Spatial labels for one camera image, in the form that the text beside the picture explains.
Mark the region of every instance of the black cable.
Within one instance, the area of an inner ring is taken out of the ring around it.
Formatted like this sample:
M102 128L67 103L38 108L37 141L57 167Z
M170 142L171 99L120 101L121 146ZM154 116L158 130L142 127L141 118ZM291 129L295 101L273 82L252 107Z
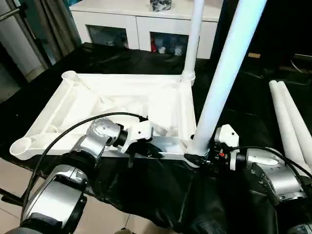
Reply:
M68 134L70 131L72 131L73 129L75 129L76 127L79 127L89 121L95 120L97 118L102 118L102 117L107 117L107 116L116 116L116 115L125 115L125 116L134 116L140 119L140 121L144 121L147 120L147 118L142 117L140 115L137 114L132 114L132 113L128 113L128 112L115 112L115 113L107 113L107 114L102 114L102 115L98 115L98 116L94 116L88 119L85 119L75 125L73 125L72 127L70 127L69 129L67 129L66 131L64 131L62 134L60 134L54 141L52 141L52 143L44 150L44 152L42 153L42 155L39 158L39 161L30 177L28 186L26 188L26 191L24 193L25 197L24 197L24 201L23 201L23 207L22 207L22 211L21 211L21 216L20 216L20 222L22 223L22 219L23 219L23 215L24 215L24 210L25 207L27 205L28 199L29 199L29 194L30 191L34 185L34 181L36 180L36 175L37 175L37 171L39 169L39 165L41 164L43 158L47 155L47 153L49 152L49 150L62 138L64 137L66 134Z
M240 150L240 149L260 149L260 150L265 150L265 151L268 151L268 152L278 156L280 159L284 160L285 163L288 164L290 169L296 175L297 179L299 180L299 184L302 187L302 190L309 197L309 199L312 200L312 196L310 195L310 192L309 192L309 190L308 190L304 180L302 179L301 175L299 174L299 172L296 170L296 168L294 166L296 166L298 169L303 171L309 178L312 179L312 175L307 170L305 170L303 167L301 167L300 165L298 165L294 161L290 160L289 158L285 157L284 155L280 154L279 152L277 152L275 150L272 150L270 148L267 148L267 147L263 147L263 146L237 146L237 147L230 147L231 151L232 150Z

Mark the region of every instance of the white plastic rod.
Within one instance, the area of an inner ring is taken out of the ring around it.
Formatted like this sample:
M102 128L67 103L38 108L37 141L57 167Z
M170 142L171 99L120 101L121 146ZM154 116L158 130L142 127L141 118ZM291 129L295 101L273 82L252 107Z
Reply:
M282 93L284 103L289 117L292 121L293 129L296 133L301 152L303 154L304 160L312 171L312 137L311 134L303 121L301 114L296 107L295 102L291 94L289 93L284 82L278 82L279 90Z
M203 156L208 151L224 104L245 57L267 0L240 0L201 113L188 153Z
M280 91L279 86L275 80L270 81L269 86L285 156L298 163L308 172L311 172L308 165L304 161L296 133L294 132L291 119L288 115L286 105L283 100L282 92ZM300 170L298 170L298 172L301 175L305 175L305 173Z
M192 84L195 79L195 62L198 50L199 34L201 30L201 21L203 17L205 0L194 0L193 13L191 20L191 30L187 44L184 70L182 72L182 81L190 80Z

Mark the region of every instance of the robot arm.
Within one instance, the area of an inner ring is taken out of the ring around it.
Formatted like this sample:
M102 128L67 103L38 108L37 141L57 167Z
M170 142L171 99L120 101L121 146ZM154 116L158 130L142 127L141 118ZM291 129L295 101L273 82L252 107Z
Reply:
M30 197L20 227L8 233L73 233L87 202L83 193L105 148L113 145L124 153L132 149L133 143L148 144L152 131L148 120L128 131L107 118L94 120L87 133L62 156L62 163Z
M242 154L232 150L237 145L237 134L229 125L224 125L217 129L207 157L186 154L185 158L213 174L224 170L249 170L276 209L280 233L312 234L311 199L295 173L271 152L250 148ZM310 178L304 177L304 180L305 184L312 184Z

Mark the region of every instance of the curtain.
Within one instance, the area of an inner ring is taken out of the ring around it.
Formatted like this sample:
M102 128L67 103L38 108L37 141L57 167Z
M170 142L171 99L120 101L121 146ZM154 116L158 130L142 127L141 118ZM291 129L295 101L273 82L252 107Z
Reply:
M34 2L55 60L59 61L80 45L75 24L63 0L34 0Z

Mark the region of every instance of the black tablecloth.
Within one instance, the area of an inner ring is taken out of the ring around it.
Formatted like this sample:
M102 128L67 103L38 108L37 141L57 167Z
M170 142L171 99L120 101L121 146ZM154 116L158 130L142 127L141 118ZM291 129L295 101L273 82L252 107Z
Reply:
M63 72L179 75L183 65L183 57L83 44L0 105L0 157L29 170L34 168L37 156L21 161L9 154L9 147L25 135L61 83ZM197 121L215 66L212 60L196 62L192 90ZM244 63L219 125L229 123L239 134L240 145L268 146L283 152L268 82L286 81L311 131L311 78L295 72L270 72ZM57 163L55 158L48 156L44 160L40 171L43 177ZM215 179L180 161L135 159L131 170L126 165L125 158L102 158L91 186L97 199L177 232L277 232L274 208L261 191L250 189L244 171Z

